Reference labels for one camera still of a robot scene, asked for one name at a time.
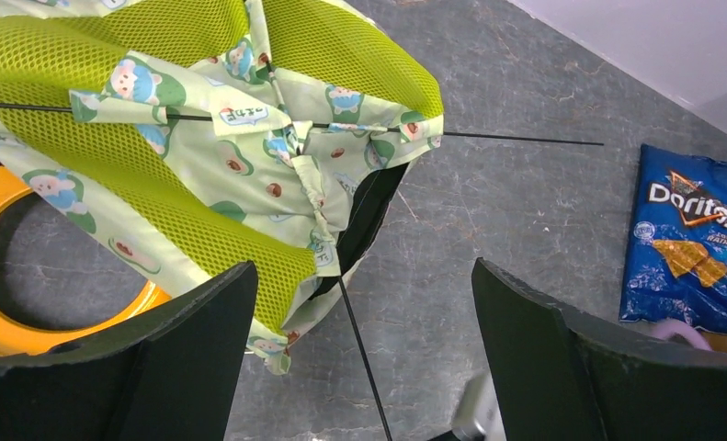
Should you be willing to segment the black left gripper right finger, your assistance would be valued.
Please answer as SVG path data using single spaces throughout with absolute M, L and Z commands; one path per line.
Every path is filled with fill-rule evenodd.
M 660 340 L 478 259 L 471 285 L 509 440 L 727 440 L 727 353 Z

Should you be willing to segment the green avocado-print pet tent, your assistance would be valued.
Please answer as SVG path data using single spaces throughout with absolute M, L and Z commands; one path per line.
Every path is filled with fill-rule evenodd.
M 168 296 L 255 263 L 277 375 L 443 129 L 344 1 L 0 1 L 0 163 Z

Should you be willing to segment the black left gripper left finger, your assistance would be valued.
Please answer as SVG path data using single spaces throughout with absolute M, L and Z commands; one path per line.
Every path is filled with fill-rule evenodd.
M 0 357 L 0 440 L 221 440 L 256 303 L 240 263 L 45 354 Z

